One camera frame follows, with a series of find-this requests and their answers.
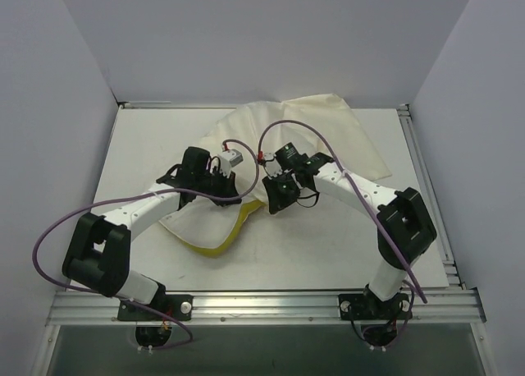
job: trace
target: white table surface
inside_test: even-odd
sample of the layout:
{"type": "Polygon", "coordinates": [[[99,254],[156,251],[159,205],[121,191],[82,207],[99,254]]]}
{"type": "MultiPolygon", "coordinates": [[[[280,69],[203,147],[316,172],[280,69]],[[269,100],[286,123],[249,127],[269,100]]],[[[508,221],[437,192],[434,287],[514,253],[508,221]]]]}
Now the white table surface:
{"type": "MultiPolygon", "coordinates": [[[[161,176],[174,158],[231,109],[123,109],[113,130],[96,200],[137,195],[161,176]]],[[[354,110],[392,171],[379,183],[419,189],[394,109],[354,110]]],[[[114,207],[95,209],[102,213],[114,207]]],[[[269,216],[258,210],[234,245],[210,259],[183,246],[159,223],[131,246],[131,268],[169,290],[295,290],[362,288],[381,256],[377,232],[361,213],[321,197],[312,209],[295,205],[269,216]]],[[[423,287],[447,287],[437,244],[414,272],[423,287]]]]}

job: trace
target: gray floor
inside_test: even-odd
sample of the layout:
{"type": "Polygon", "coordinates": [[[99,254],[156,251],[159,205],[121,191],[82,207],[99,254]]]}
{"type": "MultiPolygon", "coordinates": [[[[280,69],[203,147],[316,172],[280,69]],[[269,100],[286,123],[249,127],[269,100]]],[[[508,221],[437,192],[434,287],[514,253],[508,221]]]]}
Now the gray floor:
{"type": "Polygon", "coordinates": [[[386,353],[370,352],[350,326],[193,330],[191,345],[148,355],[130,345],[130,327],[62,327],[49,374],[483,374],[468,325],[409,326],[386,353]]]}

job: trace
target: white cloth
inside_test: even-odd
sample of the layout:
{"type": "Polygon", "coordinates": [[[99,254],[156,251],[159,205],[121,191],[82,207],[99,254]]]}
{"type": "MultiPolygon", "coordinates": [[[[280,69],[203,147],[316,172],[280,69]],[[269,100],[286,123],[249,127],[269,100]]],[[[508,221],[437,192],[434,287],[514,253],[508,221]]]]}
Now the white cloth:
{"type": "MultiPolygon", "coordinates": [[[[350,171],[375,181],[388,177],[390,171],[373,143],[359,124],[348,104],[335,94],[321,94],[282,103],[256,102],[237,108],[223,117],[214,128],[194,146],[215,155],[221,151],[225,139],[238,139],[247,143],[257,153],[258,141],[264,129],[280,119],[293,119],[309,124],[323,134],[350,171]]],[[[310,130],[295,124],[271,128],[263,143],[262,151],[273,153],[292,142],[300,153],[329,154],[324,144],[310,130]]],[[[247,151],[237,144],[229,145],[244,155],[244,161],[235,167],[236,187],[239,193],[248,189],[255,178],[254,162],[247,151]]],[[[259,199],[267,204],[267,194],[261,180],[243,204],[259,199]]],[[[164,218],[161,223],[170,232],[191,245],[215,249],[231,234],[241,205],[221,208],[207,199],[197,198],[182,210],[164,218]]]]}

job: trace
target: yellow trim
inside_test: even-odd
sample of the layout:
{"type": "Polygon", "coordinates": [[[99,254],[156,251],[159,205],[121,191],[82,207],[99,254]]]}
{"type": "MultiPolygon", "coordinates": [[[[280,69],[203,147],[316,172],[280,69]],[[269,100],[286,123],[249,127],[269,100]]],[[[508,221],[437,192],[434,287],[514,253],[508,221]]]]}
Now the yellow trim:
{"type": "Polygon", "coordinates": [[[264,206],[264,203],[259,201],[258,199],[241,205],[239,210],[239,216],[237,217],[237,221],[235,222],[235,225],[233,226],[230,235],[215,249],[203,249],[201,247],[191,245],[190,243],[183,241],[180,238],[179,240],[184,245],[188,246],[191,250],[196,251],[201,255],[205,255],[206,257],[217,257],[224,253],[226,250],[228,250],[228,248],[233,243],[234,239],[239,235],[240,228],[242,227],[243,223],[246,221],[248,216],[251,213],[255,212],[257,209],[259,209],[261,206],[264,206]]]}

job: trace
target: white wall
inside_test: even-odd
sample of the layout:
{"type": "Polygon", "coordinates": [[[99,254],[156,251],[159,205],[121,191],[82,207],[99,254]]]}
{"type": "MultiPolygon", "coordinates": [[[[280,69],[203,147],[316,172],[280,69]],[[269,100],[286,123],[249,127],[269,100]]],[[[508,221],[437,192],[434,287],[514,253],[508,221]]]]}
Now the white wall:
{"type": "MultiPolygon", "coordinates": [[[[37,236],[90,201],[116,113],[62,0],[0,0],[0,374],[30,371],[55,288],[37,236]]],[[[59,275],[72,225],[42,250],[59,275]]]]}
{"type": "Polygon", "coordinates": [[[470,0],[413,103],[459,271],[502,375],[523,374],[525,0],[470,0]]]}
{"type": "Polygon", "coordinates": [[[120,101],[412,102],[468,0],[64,0],[120,101]]]}

